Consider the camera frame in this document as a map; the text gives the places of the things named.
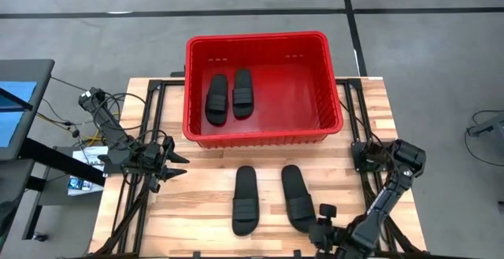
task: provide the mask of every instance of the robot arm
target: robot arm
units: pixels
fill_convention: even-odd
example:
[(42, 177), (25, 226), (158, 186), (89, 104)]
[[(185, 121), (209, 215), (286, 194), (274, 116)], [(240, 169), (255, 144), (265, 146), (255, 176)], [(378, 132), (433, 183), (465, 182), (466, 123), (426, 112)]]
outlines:
[(317, 248), (330, 254), (332, 246), (338, 246), (336, 259), (367, 258), (380, 238), (381, 226), (402, 194), (413, 185), (413, 179), (424, 171), (425, 152), (405, 141), (395, 140), (388, 148), (376, 144), (366, 147), (370, 161), (386, 162), (387, 181), (384, 188), (365, 214), (357, 216), (346, 228), (331, 226), (335, 207), (321, 205), (321, 213), (327, 219), (319, 219), (309, 231), (310, 241)]
[(124, 173), (138, 173), (151, 177), (150, 190), (159, 191), (158, 180), (166, 181), (186, 171), (167, 168), (165, 162), (188, 163), (189, 161), (175, 154), (175, 143), (171, 136), (165, 136), (162, 144), (156, 140), (142, 144), (138, 139), (127, 135), (119, 122), (109, 111), (106, 93), (92, 87), (79, 96), (79, 105), (93, 116), (93, 121), (107, 140), (109, 151), (100, 156), (106, 165), (120, 166)]

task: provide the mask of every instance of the black cable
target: black cable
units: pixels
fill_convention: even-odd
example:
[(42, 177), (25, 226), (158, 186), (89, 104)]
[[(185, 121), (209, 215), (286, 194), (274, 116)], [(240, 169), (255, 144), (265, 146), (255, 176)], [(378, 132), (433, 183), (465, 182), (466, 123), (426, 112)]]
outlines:
[(496, 167), (504, 167), (504, 164), (496, 164), (494, 162), (491, 162), (491, 161), (485, 161), (484, 159), (480, 158), (480, 157), (477, 157), (470, 149), (469, 149), (469, 145), (467, 144), (467, 136), (469, 136), (469, 129), (473, 128), (474, 126), (470, 127), (470, 128), (467, 128), (467, 130), (465, 131), (465, 134), (464, 134), (464, 144), (465, 144), (465, 148), (467, 149), (467, 151), (469, 152), (469, 154), (474, 157), (475, 159), (477, 159), (478, 161), (481, 161), (487, 165), (493, 165), (493, 166), (496, 166)]
[(502, 113), (504, 112), (504, 110), (494, 110), (494, 109), (484, 109), (484, 110), (480, 110), (480, 111), (477, 111), (475, 112), (473, 115), (472, 115), (472, 121), (474, 121), (474, 124), (478, 125), (478, 122), (476, 121), (476, 116), (480, 113)]
[[(132, 97), (135, 97), (137, 99), (139, 99), (140, 101), (142, 101), (144, 104), (145, 104), (145, 101), (143, 100), (143, 98), (140, 98), (139, 96), (137, 96), (136, 94), (130, 94), (130, 93), (118, 93), (118, 94), (111, 94), (108, 98), (106, 98), (103, 102), (101, 102), (98, 106), (97, 106), (97, 109), (94, 111), (93, 113), (93, 122), (94, 124), (96, 125), (97, 128), (100, 128), (97, 124), (96, 124), (96, 116), (98, 114), (98, 109), (101, 108), (102, 106), (106, 105), (107, 102), (117, 96), (132, 96)], [(134, 127), (130, 127), (130, 128), (121, 128), (121, 127), (112, 127), (108, 124), (103, 124), (102, 126), (104, 127), (107, 127), (107, 128), (110, 128), (110, 129), (113, 129), (113, 130), (132, 130), (132, 129), (137, 129), (137, 128), (140, 128), (143, 126), (143, 124), (140, 124), (140, 125), (137, 125), (137, 126), (134, 126)]]
[(117, 121), (120, 121), (120, 106), (119, 106), (119, 98), (113, 97), (110, 93), (105, 92), (105, 94), (109, 95), (113, 99), (112, 105), (110, 105), (109, 110), (112, 109), (113, 105), (117, 106)]
[(61, 82), (61, 83), (63, 83), (63, 84), (66, 84), (66, 85), (68, 85), (68, 86), (70, 86), (70, 87), (74, 87), (74, 88), (79, 89), (79, 90), (82, 90), (82, 91), (87, 91), (87, 90), (86, 90), (86, 89), (84, 89), (83, 87), (79, 87), (79, 86), (76, 86), (76, 85), (71, 84), (71, 83), (69, 83), (69, 82), (65, 82), (65, 81), (63, 81), (63, 80), (61, 80), (61, 79), (58, 79), (58, 78), (54, 77), (54, 76), (51, 76), (50, 78), (51, 78), (51, 79), (54, 79), (54, 80), (56, 80), (56, 81), (58, 81), (58, 82)]
[(61, 117), (60, 117), (60, 116), (56, 113), (56, 111), (53, 109), (53, 106), (50, 104), (50, 102), (48, 102), (45, 98), (43, 98), (42, 100), (46, 102), (46, 104), (49, 106), (50, 111), (52, 111), (52, 112), (53, 112), (53, 114), (54, 114), (57, 118), (59, 118), (61, 121), (64, 121), (64, 122), (65, 122), (65, 123), (64, 123), (64, 125), (67, 125), (67, 123), (70, 123), (70, 125), (75, 125), (75, 124), (74, 124), (73, 122), (71, 122), (70, 120), (66, 120), (66, 119), (64, 119), (64, 118), (61, 118)]
[(57, 177), (54, 177), (52, 179), (46, 180), (46, 183), (49, 183), (51, 181), (55, 181), (56, 179), (60, 179), (60, 178), (65, 177), (67, 175), (68, 175), (68, 173), (65, 173), (63, 176), (57, 176)]
[(62, 122), (62, 121), (57, 121), (57, 120), (54, 120), (52, 118), (49, 118), (47, 117), (45, 114), (43, 113), (37, 113), (39, 114), (40, 116), (42, 116), (43, 118), (47, 119), (48, 121), (52, 122), (52, 123), (55, 123), (55, 124), (61, 124), (61, 125), (65, 125), (65, 126), (70, 126), (71, 124), (67, 123), (67, 122)]
[(123, 173), (123, 181), (124, 181), (124, 182), (125, 182), (128, 186), (131, 186), (131, 185), (139, 185), (139, 184), (140, 184), (140, 182), (142, 182), (143, 175), (138, 174), (139, 178), (136, 180), (136, 182), (134, 182), (134, 183), (130, 183), (130, 182), (128, 181), (128, 174), (124, 171), (124, 168), (123, 168), (122, 166), (120, 166), (120, 171)]
[(128, 142), (126, 145), (124, 145), (123, 148), (115, 148), (117, 150), (127, 150), (129, 149), (129, 146), (131, 144), (133, 144), (134, 142), (138, 141), (140, 138), (142, 138), (143, 136), (149, 134), (149, 133), (154, 133), (154, 132), (160, 132), (162, 133), (165, 137), (168, 137), (168, 134), (166, 134), (166, 132), (162, 131), (161, 129), (151, 129), (151, 130), (147, 130), (145, 132), (143, 132), (142, 134), (140, 134), (138, 137), (136, 137), (135, 139), (133, 139), (132, 141)]

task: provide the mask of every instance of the wooden table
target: wooden table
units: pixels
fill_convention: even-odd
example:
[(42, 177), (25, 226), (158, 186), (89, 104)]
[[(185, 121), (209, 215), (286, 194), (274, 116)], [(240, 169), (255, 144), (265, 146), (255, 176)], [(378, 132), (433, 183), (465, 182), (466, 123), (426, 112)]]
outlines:
[[(145, 98), (149, 79), (131, 78), (128, 93)], [(381, 139), (397, 138), (383, 80), (362, 78), (362, 85), (373, 132)], [(339, 87), (338, 90), (339, 98), (345, 103), (343, 89)], [(359, 117), (357, 95), (353, 95)], [(157, 96), (154, 96), (151, 117), (154, 116), (156, 101)], [(126, 97), (121, 125), (131, 127), (139, 124), (142, 113), (143, 103)], [(170, 86), (165, 94), (161, 129), (173, 136), (175, 151), (191, 163), (171, 164), (172, 167), (185, 168), (187, 174), (161, 183), (160, 192), (150, 194), (141, 256), (191, 256), (196, 250), (201, 251), (202, 256), (292, 256), (293, 250), (312, 256), (315, 248), (309, 243), (308, 236), (297, 232), (287, 219), (280, 181), (280, 170), (285, 165), (297, 165), (302, 170), (316, 211), (321, 203), (338, 207), (337, 225), (346, 226), (365, 211), (360, 178), (354, 171), (350, 155), (353, 137), (349, 116), (344, 109), (343, 129), (328, 136), (322, 143), (217, 150), (200, 148), (185, 139), (182, 116), (183, 87)], [(360, 129), (361, 136), (364, 136), (364, 129)], [(138, 135), (138, 131), (128, 133)], [(234, 235), (231, 226), (235, 174), (242, 165), (251, 165), (256, 169), (261, 210), (258, 227), (245, 237)], [(102, 246), (110, 236), (121, 182), (122, 176), (106, 181), (91, 252)], [(402, 196), (392, 217), (411, 242), (424, 250), (424, 238), (411, 191)], [(126, 250), (132, 249), (134, 231), (130, 228)]]

